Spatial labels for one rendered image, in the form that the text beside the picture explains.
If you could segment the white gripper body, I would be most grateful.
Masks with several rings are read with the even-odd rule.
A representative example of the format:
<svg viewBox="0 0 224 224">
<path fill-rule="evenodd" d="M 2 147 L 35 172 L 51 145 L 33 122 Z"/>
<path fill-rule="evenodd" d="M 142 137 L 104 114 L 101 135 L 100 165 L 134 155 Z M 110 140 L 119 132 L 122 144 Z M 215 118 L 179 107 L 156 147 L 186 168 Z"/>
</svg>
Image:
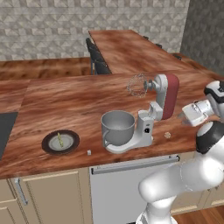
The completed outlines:
<svg viewBox="0 0 224 224">
<path fill-rule="evenodd" d="M 191 126 L 198 126 L 207 119 L 207 103 L 205 101 L 196 101 L 184 106 L 182 112 Z"/>
</svg>

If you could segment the red and white stand mixer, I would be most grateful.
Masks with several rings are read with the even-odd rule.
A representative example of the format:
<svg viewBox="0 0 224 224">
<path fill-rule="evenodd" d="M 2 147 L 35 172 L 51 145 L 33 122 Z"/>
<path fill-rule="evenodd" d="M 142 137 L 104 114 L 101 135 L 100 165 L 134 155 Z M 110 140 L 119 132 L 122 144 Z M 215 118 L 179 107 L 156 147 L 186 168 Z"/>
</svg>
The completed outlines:
<svg viewBox="0 0 224 224">
<path fill-rule="evenodd" d="M 150 103 L 148 110 L 137 112 L 133 137 L 126 144 L 103 146 L 107 151 L 115 154 L 152 145 L 154 122 L 167 120 L 173 114 L 179 91 L 179 78 L 174 74 L 162 73 L 157 74 L 153 80 L 147 80 L 140 73 L 129 80 L 127 89 L 132 95 L 139 97 L 145 96 L 148 90 L 154 89 L 157 96 L 156 100 Z"/>
</svg>

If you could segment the grey metal mixer bowl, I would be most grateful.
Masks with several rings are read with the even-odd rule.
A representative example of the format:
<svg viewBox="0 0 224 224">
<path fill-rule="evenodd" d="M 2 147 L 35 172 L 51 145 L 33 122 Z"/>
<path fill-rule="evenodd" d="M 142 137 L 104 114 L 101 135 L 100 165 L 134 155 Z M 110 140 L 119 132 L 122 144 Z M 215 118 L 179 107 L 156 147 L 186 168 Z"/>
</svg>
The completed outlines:
<svg viewBox="0 0 224 224">
<path fill-rule="evenodd" d="M 135 117 L 123 110 L 113 110 L 101 117 L 102 145 L 126 144 L 134 134 Z"/>
</svg>

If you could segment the yellow butter stick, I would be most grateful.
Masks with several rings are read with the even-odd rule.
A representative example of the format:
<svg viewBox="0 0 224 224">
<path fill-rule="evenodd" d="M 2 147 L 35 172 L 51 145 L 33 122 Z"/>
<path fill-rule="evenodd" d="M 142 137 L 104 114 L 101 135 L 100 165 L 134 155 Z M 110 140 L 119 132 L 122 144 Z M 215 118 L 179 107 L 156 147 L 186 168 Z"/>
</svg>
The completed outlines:
<svg viewBox="0 0 224 224">
<path fill-rule="evenodd" d="M 59 140 L 59 144 L 60 144 L 60 147 L 62 147 L 63 148 L 63 146 L 64 146 L 64 144 L 63 144 L 63 141 L 62 141 L 62 138 L 61 138 L 61 135 L 60 135 L 60 133 L 58 132 L 58 140 Z"/>
</svg>

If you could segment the white dishwasher door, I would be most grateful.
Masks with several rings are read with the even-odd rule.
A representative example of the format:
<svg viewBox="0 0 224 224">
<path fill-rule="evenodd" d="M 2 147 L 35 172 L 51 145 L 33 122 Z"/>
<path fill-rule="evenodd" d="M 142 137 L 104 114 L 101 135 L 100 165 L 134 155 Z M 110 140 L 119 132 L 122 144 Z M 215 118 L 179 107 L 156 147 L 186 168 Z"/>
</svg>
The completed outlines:
<svg viewBox="0 0 224 224">
<path fill-rule="evenodd" d="M 94 224 L 134 224 L 146 203 L 138 192 L 139 182 L 153 172 L 170 165 L 164 164 L 129 171 L 91 174 L 92 168 L 106 168 L 137 163 L 154 162 L 177 154 L 150 157 L 112 164 L 101 164 L 89 168 Z"/>
</svg>

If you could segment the dark brown round plate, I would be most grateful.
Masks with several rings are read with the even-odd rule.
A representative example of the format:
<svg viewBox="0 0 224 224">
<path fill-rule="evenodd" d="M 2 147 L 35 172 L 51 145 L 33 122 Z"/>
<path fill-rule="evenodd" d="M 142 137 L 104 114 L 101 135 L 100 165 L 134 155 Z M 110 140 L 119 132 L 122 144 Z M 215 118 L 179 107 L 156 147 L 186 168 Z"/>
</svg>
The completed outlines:
<svg viewBox="0 0 224 224">
<path fill-rule="evenodd" d="M 63 148 L 60 147 L 58 132 L 63 141 Z M 59 129 L 49 133 L 42 140 L 42 149 L 52 155 L 63 155 L 74 151 L 80 144 L 79 135 L 69 129 Z"/>
</svg>

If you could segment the black hob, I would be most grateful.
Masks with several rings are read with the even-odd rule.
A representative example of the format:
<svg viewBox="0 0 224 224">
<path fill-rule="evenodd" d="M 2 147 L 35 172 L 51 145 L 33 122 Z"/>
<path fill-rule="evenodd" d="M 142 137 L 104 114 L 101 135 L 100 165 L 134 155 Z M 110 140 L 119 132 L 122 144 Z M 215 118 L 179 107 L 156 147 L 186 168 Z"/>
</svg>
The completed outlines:
<svg viewBox="0 0 224 224">
<path fill-rule="evenodd" d="M 0 160 L 9 140 L 18 112 L 0 113 Z"/>
</svg>

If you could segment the beige drawer front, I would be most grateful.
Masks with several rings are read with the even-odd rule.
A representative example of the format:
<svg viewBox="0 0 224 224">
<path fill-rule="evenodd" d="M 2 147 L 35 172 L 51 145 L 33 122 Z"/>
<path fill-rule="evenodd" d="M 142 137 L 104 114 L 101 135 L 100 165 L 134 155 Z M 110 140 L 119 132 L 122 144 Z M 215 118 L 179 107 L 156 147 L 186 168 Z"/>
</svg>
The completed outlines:
<svg viewBox="0 0 224 224">
<path fill-rule="evenodd" d="M 14 194 L 6 179 L 0 180 L 0 202 L 14 200 Z"/>
</svg>

